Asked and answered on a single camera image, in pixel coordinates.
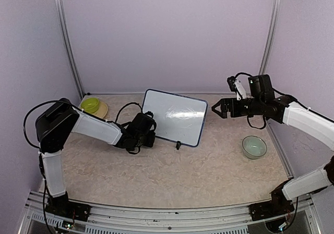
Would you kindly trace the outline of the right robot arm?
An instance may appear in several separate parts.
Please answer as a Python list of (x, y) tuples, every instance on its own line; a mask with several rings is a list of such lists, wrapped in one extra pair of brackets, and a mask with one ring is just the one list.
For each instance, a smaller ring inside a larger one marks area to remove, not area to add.
[[(273, 120), (292, 127), (292, 132), (300, 131), (302, 137), (296, 137), (294, 146), (314, 151), (316, 147), (333, 151), (333, 120), (303, 105), (292, 95), (273, 88), (270, 76), (248, 75), (250, 96), (248, 97), (238, 75), (227, 78), (234, 98), (222, 98), (211, 107), (219, 117), (250, 119), (261, 116), (264, 121)], [(271, 192), (267, 211), (278, 215), (287, 204), (299, 196), (315, 194), (333, 186), (333, 154), (330, 160), (299, 177), (285, 181)]]

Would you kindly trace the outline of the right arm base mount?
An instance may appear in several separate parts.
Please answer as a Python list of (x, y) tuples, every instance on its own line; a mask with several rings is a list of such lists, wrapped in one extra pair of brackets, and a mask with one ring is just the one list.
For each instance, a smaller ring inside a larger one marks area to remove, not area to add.
[(294, 206), (292, 201), (288, 201), (285, 198), (272, 198), (269, 201), (250, 204), (249, 210), (252, 221), (258, 221), (293, 212)]

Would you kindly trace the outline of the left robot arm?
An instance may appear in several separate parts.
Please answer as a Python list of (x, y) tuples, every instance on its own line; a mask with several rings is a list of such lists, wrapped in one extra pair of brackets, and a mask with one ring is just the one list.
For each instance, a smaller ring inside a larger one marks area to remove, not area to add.
[(86, 137), (136, 155), (142, 147), (151, 148), (157, 123), (152, 112), (138, 112), (126, 123), (110, 121), (75, 107), (68, 99), (52, 101), (35, 122), (39, 159), (49, 203), (61, 215), (69, 215), (73, 204), (68, 199), (62, 167), (62, 151), (71, 138)]

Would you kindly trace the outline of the small blue-framed whiteboard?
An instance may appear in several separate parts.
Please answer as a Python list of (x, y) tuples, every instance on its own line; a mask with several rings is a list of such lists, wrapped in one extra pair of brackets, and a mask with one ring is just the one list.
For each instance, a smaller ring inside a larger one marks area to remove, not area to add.
[(208, 110), (207, 101), (148, 89), (142, 109), (153, 113), (157, 124), (156, 137), (189, 147), (199, 145)]

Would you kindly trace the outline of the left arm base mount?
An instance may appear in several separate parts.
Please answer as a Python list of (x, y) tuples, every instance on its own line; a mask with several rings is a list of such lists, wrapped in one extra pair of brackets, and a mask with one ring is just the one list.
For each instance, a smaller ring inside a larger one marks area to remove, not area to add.
[(70, 201), (65, 195), (49, 197), (45, 207), (45, 211), (48, 213), (84, 222), (88, 221), (90, 210), (90, 205)]

